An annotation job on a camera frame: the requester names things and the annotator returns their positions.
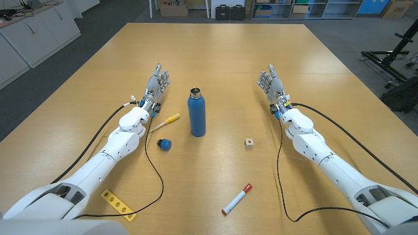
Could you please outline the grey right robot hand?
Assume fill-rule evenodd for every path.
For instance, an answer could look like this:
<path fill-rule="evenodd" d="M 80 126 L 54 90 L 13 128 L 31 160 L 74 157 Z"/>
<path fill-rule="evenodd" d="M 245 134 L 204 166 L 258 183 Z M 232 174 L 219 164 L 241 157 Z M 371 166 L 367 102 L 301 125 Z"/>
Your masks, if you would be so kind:
<path fill-rule="evenodd" d="M 273 67 L 273 64 L 268 66 L 269 74 L 265 71 L 261 71 L 257 85 L 265 92 L 266 98 L 270 104 L 277 105 L 288 105 L 290 95 L 286 94 L 284 85 L 276 70 Z"/>

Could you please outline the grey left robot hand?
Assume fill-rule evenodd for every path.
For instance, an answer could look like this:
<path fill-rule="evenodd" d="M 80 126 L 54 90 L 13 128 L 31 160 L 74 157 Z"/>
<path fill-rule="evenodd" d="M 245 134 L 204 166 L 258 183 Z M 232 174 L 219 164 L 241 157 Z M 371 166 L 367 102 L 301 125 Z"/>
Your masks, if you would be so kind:
<path fill-rule="evenodd" d="M 151 100 L 153 103 L 158 103 L 162 99 L 163 93 L 170 84 L 169 73 L 164 70 L 161 73 L 161 64 L 158 63 L 152 76 L 148 80 L 143 99 Z"/>

